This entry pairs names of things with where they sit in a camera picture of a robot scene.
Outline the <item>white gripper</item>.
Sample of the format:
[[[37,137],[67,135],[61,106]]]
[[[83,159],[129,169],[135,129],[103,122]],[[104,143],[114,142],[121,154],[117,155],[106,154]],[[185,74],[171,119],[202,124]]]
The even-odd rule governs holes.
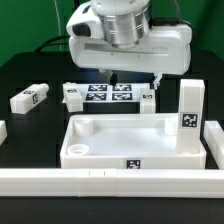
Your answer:
[[[74,63],[99,69],[115,86],[112,70],[184,74],[190,65],[192,29],[179,22],[152,22],[149,3],[84,3],[69,19],[69,49]]]

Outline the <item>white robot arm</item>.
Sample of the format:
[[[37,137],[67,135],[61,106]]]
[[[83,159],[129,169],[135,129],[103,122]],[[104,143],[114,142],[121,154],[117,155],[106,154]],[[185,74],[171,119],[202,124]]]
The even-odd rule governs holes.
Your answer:
[[[192,28],[178,16],[156,18],[151,0],[89,0],[66,26],[73,62],[104,74],[115,70],[182,75],[190,66]]]

